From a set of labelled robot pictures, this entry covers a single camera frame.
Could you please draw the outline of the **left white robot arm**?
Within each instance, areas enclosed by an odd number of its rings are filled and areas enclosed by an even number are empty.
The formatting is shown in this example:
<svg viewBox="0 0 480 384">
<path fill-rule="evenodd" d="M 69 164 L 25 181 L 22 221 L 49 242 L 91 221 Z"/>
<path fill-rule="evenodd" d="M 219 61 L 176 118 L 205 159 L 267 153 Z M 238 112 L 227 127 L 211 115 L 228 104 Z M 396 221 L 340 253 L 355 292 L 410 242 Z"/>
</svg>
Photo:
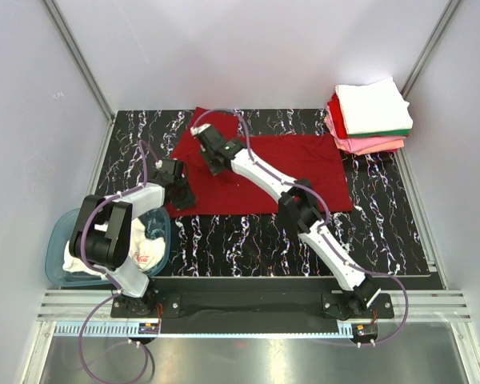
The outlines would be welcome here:
<svg viewBox="0 0 480 384">
<path fill-rule="evenodd" d="M 105 276 L 129 298 L 138 316 L 151 315 L 157 298 L 147 291 L 149 278 L 129 256 L 132 221 L 150 210 L 172 205 L 184 210 L 195 206 L 188 166 L 176 159 L 155 164 L 154 176 L 144 184 L 108 198 L 84 198 L 69 240 L 69 253 L 89 269 Z"/>
</svg>

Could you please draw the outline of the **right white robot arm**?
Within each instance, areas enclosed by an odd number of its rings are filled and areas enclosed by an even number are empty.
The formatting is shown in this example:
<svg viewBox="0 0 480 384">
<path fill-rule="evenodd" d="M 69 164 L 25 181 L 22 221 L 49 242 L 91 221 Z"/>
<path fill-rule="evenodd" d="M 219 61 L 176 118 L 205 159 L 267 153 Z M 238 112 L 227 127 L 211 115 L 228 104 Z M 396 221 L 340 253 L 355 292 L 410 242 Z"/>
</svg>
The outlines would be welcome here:
<svg viewBox="0 0 480 384">
<path fill-rule="evenodd" d="M 325 201 L 305 180 L 297 180 L 272 167 L 256 155 L 248 142 L 226 140 L 211 124 L 190 129 L 199 140 L 201 154 L 212 174 L 229 170 L 266 192 L 278 204 L 278 222 L 288 234 L 307 244 L 336 277 L 344 294 L 344 305 L 357 317 L 376 307 L 381 288 L 343 249 L 327 228 Z"/>
</svg>

